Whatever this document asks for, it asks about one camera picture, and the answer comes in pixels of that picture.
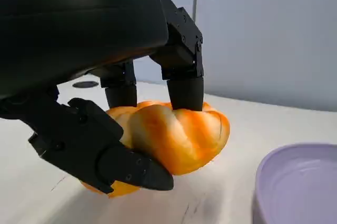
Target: twisted bread roll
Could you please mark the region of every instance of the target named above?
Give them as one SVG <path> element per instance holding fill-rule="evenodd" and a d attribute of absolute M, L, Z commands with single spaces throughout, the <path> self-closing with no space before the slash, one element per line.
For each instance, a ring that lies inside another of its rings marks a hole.
<path fill-rule="evenodd" d="M 173 175 L 206 165 L 224 148 L 230 134 L 228 119 L 207 103 L 202 112 L 172 110 L 171 103 L 146 101 L 107 113 L 124 129 L 121 142 L 125 146 L 153 156 Z M 110 197 L 138 189 L 118 181 L 112 188 Z"/>

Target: screw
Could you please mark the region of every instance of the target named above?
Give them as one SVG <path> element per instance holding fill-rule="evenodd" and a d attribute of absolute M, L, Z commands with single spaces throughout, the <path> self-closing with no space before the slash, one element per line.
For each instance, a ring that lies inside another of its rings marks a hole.
<path fill-rule="evenodd" d="M 196 43 L 196 50 L 197 50 L 198 52 L 201 51 L 201 43 L 200 43 L 199 41 Z"/>
<path fill-rule="evenodd" d="M 88 116 L 87 115 L 81 115 L 78 121 L 79 121 L 80 124 L 85 124 L 88 121 Z"/>
<path fill-rule="evenodd" d="M 125 179 L 126 179 L 127 181 L 130 181 L 130 180 L 131 180 L 131 177 L 132 177 L 132 175 L 131 175 L 131 174 L 129 174 L 129 175 L 127 175 L 127 176 L 126 176 L 126 178 L 125 178 Z"/>
<path fill-rule="evenodd" d="M 61 151 L 61 150 L 64 150 L 64 147 L 65 147 L 64 142 L 60 141 L 60 142 L 55 144 L 54 149 L 56 151 Z"/>

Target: robotic hand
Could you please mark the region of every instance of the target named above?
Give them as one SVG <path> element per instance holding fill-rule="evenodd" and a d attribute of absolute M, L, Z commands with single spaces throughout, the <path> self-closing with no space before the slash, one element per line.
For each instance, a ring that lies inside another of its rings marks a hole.
<path fill-rule="evenodd" d="M 117 180 L 171 190 L 159 163 L 128 149 L 123 129 L 92 101 L 57 102 L 57 85 L 101 79 L 111 108 L 136 106 L 133 59 L 162 67 L 174 109 L 203 104 L 202 34 L 171 0 L 0 0 L 0 117 L 34 130 L 38 155 L 104 192 Z"/>

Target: gray wall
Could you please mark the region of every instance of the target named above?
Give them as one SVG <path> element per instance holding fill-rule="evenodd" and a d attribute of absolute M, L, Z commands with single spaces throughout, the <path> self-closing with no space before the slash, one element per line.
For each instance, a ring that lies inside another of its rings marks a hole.
<path fill-rule="evenodd" d="M 206 93 L 337 111 L 337 0 L 198 0 L 196 17 Z M 147 63 L 137 78 L 157 82 Z"/>

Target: scratch on table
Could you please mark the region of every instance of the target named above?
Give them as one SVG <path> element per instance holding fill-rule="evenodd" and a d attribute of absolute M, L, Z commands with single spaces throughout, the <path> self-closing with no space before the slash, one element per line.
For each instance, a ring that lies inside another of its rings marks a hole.
<path fill-rule="evenodd" d="M 199 200 L 198 204 L 196 204 L 193 214 L 196 214 L 196 212 L 198 211 L 198 207 L 200 206 L 200 203 L 201 203 L 201 200 Z"/>
<path fill-rule="evenodd" d="M 58 186 L 58 184 L 61 183 L 66 177 L 67 176 L 62 177 L 61 180 L 57 182 L 57 184 L 51 189 L 51 191 L 53 191 Z"/>
<path fill-rule="evenodd" d="M 183 224 L 183 223 L 184 223 L 184 221 L 185 221 L 185 217 L 186 217 L 186 214 L 187 214 L 187 212 L 188 212 L 189 208 L 190 208 L 190 204 L 188 204 L 188 205 L 187 205 L 187 208 L 186 208 L 186 210 L 185 210 L 184 216 L 183 216 L 183 218 L 181 219 L 181 224 Z"/>

